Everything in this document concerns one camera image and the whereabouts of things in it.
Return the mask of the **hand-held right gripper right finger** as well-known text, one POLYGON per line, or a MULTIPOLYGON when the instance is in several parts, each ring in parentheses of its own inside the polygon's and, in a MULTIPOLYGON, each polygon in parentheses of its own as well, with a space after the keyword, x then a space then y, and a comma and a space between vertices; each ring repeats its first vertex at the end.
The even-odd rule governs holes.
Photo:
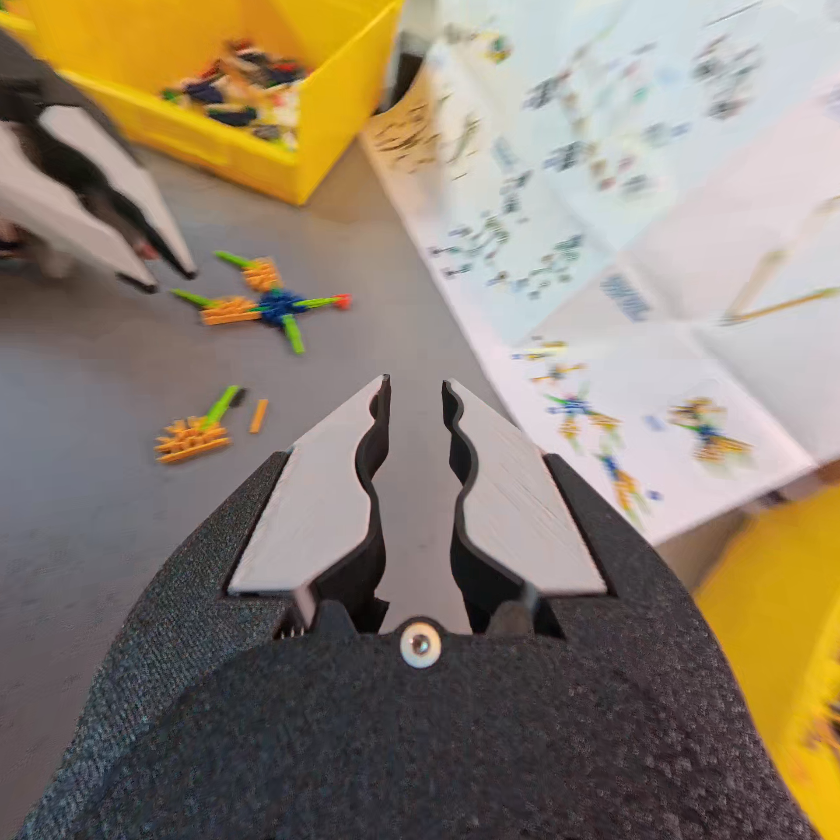
POLYGON ((450 567, 471 632, 511 603, 526 632, 559 635, 551 601, 605 596, 607 582, 542 450, 456 380, 442 407, 460 483, 450 567))

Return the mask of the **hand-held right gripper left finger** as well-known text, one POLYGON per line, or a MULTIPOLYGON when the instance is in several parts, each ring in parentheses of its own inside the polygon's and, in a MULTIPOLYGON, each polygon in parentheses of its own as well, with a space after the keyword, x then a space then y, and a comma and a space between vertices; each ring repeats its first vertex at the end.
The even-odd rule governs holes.
POLYGON ((385 541, 373 477, 389 453, 391 398, 391 377, 375 377, 285 452, 228 596, 287 598, 306 629, 337 602, 358 632, 380 631, 388 603, 375 594, 385 541))

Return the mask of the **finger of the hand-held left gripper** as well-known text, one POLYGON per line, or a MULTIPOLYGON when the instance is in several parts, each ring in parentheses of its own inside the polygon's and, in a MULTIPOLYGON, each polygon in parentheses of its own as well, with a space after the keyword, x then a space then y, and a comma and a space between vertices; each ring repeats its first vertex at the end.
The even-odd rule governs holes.
POLYGON ((196 276, 193 256, 153 178, 88 110, 48 106, 38 116, 38 125, 60 147, 73 149, 93 166, 110 192, 134 214, 133 226, 173 268, 187 279, 196 276))
POLYGON ((9 122, 1 128, 1 209, 2 219, 35 238, 40 248, 36 260, 48 275, 63 277, 68 265, 83 264, 109 270, 143 292, 159 290, 157 279, 121 234, 32 163, 9 122))

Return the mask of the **yellow fan connector green rod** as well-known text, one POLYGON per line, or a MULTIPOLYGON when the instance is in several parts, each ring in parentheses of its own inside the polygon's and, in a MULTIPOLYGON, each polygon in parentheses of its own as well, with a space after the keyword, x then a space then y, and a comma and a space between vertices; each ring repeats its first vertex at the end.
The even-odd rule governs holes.
POLYGON ((178 419, 164 427, 155 439, 154 457, 159 464, 174 466, 228 448, 232 443, 224 418, 239 385, 230 385, 204 415, 178 419))

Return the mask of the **pile of toy pieces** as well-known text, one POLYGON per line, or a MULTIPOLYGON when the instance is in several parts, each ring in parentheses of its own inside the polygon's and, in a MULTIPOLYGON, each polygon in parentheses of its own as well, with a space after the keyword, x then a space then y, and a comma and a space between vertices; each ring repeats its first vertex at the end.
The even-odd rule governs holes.
POLYGON ((179 109, 295 154, 299 151, 301 87, 309 69, 248 39, 229 40, 193 77, 160 90, 179 109))

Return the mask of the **large blue connector fan assembly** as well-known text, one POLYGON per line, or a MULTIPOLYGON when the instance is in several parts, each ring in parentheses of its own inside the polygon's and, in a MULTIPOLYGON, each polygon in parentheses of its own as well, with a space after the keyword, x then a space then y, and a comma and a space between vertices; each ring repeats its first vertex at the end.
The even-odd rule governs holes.
POLYGON ((304 354, 306 348, 298 318, 323 308, 346 311, 352 306, 353 298, 350 294, 315 298, 298 295, 282 282, 272 259, 248 259, 223 250, 216 251, 214 256, 235 267, 247 288, 256 294, 256 298, 210 298, 186 290, 171 290, 175 298, 189 303, 198 311, 201 321, 206 326, 263 322, 281 331, 295 354, 304 354))

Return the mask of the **yellow storage bin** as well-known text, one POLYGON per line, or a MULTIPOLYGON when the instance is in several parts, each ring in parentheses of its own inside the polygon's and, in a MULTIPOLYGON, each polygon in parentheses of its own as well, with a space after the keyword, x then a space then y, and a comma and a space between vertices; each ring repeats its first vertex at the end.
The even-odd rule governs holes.
POLYGON ((695 597, 784 782, 838 839, 838 485, 752 519, 695 597))
POLYGON ((2 2, 2 29, 92 96, 131 141, 300 206, 376 111, 402 5, 2 2), (308 70, 295 150, 161 97, 235 39, 308 70))

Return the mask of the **grey desk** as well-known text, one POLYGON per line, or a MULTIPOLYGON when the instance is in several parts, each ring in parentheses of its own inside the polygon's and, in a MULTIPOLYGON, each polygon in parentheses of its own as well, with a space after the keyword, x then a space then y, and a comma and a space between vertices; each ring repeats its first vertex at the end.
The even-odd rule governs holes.
POLYGON ((211 250, 234 246, 355 305, 316 316, 295 362, 269 330, 216 339, 92 270, 2 275, 2 834, 725 837, 739 693, 683 587, 571 468, 617 595, 552 604, 560 638, 467 637, 441 381, 498 403, 363 153, 302 211, 144 157, 195 289, 224 289, 211 250), (379 374, 385 635, 280 640, 286 603, 222 596, 234 546, 275 452, 379 374), (159 464, 164 428, 230 385, 233 443, 159 464))

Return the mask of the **toy instruction sheet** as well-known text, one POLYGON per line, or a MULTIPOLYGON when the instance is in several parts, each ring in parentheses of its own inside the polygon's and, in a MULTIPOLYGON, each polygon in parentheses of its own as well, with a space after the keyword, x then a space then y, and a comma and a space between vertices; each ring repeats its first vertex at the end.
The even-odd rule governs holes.
POLYGON ((838 2, 433 2, 363 133, 508 413, 655 540, 838 464, 838 2))

